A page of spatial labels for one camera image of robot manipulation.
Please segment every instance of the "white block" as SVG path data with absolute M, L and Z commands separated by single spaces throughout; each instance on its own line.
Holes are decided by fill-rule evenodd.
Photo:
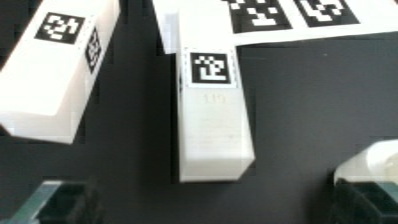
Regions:
M 376 142 L 339 165 L 333 173 L 347 182 L 392 181 L 398 184 L 398 140 Z
M 212 1 L 214 11 L 205 10 L 191 0 L 180 4 L 177 50 L 180 182 L 237 180 L 253 161 L 239 67 L 228 38 L 228 11 L 218 13 L 223 4 L 225 2 Z
M 116 16 L 116 0 L 40 3 L 0 75 L 12 136 L 72 142 Z

